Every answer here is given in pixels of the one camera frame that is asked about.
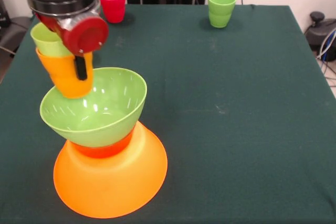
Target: table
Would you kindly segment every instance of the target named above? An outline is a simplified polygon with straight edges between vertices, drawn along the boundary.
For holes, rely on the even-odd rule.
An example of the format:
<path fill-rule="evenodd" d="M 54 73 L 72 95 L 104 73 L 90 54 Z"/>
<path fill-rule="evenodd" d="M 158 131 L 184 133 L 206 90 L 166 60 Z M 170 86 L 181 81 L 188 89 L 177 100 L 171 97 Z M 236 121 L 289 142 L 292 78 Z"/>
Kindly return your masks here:
<path fill-rule="evenodd" d="M 148 83 L 140 118 L 169 167 L 157 196 L 108 220 L 68 209 L 52 181 L 65 140 L 39 117 L 52 87 L 29 34 L 0 86 L 0 223 L 331 223 L 336 102 L 289 7 L 128 5 L 94 66 Z"/>

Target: plastic bowl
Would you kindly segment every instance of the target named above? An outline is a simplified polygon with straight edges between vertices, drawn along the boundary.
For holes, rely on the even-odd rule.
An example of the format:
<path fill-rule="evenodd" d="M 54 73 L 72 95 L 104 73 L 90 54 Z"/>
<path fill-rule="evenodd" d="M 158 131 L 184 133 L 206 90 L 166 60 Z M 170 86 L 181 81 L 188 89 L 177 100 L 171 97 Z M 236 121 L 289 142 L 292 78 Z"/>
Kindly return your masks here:
<path fill-rule="evenodd" d="M 53 87 L 41 102 L 40 115 L 62 137 L 86 147 L 103 147 L 132 131 L 144 106 L 147 85 L 128 69 L 93 71 L 93 88 L 87 96 L 67 99 Z"/>

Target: red gripper cap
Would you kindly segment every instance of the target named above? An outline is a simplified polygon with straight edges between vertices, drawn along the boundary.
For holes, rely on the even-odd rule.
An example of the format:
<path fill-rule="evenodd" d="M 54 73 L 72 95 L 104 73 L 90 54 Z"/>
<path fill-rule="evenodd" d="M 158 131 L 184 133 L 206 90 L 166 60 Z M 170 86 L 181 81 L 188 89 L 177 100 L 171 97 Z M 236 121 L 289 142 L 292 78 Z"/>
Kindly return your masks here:
<path fill-rule="evenodd" d="M 85 54 L 99 49 L 108 35 L 108 25 L 102 18 L 89 17 L 76 24 L 71 31 L 66 30 L 63 42 L 74 55 Z"/>

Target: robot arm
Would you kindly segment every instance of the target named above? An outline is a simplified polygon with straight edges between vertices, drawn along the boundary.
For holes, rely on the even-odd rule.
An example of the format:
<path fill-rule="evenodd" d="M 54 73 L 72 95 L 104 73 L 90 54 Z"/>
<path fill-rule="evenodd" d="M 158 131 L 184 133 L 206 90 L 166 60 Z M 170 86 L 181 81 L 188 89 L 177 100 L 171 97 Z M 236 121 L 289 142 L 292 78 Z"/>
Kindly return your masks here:
<path fill-rule="evenodd" d="M 108 26 L 99 17 L 99 0 L 28 0 L 30 8 L 76 56 L 99 49 Z"/>

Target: plastic cup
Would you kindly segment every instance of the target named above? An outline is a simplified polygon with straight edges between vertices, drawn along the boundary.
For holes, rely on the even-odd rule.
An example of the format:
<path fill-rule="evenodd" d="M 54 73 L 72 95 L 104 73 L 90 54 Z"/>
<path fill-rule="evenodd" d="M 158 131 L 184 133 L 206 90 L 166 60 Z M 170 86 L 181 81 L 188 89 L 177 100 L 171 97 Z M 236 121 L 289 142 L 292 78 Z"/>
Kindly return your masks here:
<path fill-rule="evenodd" d="M 100 3 L 108 22 L 122 22 L 125 16 L 126 0 L 100 0 Z"/>
<path fill-rule="evenodd" d="M 213 27 L 223 28 L 231 18 L 237 0 L 208 0 L 209 19 Z"/>
<path fill-rule="evenodd" d="M 36 54 L 42 65 L 50 75 L 57 90 L 69 99 L 76 99 L 87 95 L 92 89 L 93 66 L 92 53 L 84 54 L 87 70 L 87 79 L 81 81 L 77 78 L 75 57 L 72 54 L 62 57 L 49 57 L 43 55 L 38 48 Z"/>
<path fill-rule="evenodd" d="M 57 33 L 50 31 L 43 23 L 38 23 L 34 26 L 30 35 L 43 55 L 56 58 L 71 55 L 71 52 L 63 45 Z"/>

